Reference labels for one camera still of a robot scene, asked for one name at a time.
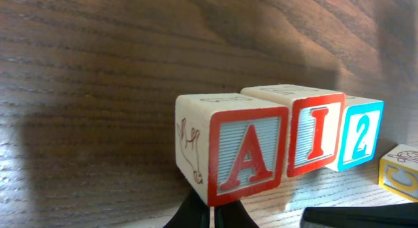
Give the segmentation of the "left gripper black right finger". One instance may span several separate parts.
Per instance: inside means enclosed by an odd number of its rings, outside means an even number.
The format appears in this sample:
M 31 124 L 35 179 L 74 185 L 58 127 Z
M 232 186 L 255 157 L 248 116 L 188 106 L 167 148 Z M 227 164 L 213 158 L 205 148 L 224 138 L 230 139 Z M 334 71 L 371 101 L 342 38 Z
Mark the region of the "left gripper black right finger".
M 259 228 L 240 200 L 215 207 L 215 228 Z

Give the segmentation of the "red letter I block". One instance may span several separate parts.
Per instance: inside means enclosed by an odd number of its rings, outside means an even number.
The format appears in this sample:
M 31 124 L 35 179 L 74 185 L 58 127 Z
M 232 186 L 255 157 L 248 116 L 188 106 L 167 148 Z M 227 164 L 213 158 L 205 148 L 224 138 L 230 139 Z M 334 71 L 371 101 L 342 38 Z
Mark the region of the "red letter I block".
M 320 169 L 336 159 L 345 93 L 293 84 L 247 87 L 240 92 L 289 108 L 286 177 Z

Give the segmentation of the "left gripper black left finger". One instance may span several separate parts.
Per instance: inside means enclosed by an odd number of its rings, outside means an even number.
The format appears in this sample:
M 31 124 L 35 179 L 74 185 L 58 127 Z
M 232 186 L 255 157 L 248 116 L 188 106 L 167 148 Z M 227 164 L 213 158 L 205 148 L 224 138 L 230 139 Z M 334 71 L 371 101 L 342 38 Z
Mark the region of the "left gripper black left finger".
M 163 228 L 209 228 L 210 207 L 191 189 L 175 215 Z

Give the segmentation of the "red letter A block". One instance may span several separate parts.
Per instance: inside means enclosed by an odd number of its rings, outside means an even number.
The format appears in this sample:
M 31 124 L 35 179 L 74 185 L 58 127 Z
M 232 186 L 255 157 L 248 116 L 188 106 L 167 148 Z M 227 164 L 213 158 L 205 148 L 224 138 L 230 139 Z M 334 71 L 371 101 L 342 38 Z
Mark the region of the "red letter A block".
M 220 206 L 281 183 L 289 109 L 239 93 L 180 95 L 176 165 L 204 204 Z

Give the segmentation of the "yellow top letter block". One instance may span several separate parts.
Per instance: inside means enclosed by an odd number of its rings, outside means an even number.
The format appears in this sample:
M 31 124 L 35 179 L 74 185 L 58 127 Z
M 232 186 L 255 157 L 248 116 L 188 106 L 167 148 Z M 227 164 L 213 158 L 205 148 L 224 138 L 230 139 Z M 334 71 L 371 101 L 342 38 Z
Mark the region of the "yellow top letter block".
M 379 160 L 379 186 L 417 202 L 417 148 L 399 144 Z

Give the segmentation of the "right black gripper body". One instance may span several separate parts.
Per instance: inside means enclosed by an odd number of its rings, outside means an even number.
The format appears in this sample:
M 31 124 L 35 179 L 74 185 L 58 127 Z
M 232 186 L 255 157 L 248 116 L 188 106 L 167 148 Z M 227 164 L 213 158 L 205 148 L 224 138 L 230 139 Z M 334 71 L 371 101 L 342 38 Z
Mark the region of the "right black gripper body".
M 308 207 L 302 228 L 417 228 L 417 203 L 371 207 Z

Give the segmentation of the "blue number 2 block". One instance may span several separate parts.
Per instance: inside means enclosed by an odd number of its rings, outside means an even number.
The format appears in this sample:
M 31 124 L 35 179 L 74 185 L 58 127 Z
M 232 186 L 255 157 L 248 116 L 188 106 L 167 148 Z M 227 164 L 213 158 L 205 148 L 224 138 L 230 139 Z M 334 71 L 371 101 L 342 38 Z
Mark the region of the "blue number 2 block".
M 328 169 L 341 172 L 374 158 L 384 107 L 381 100 L 346 97 L 338 150 Z

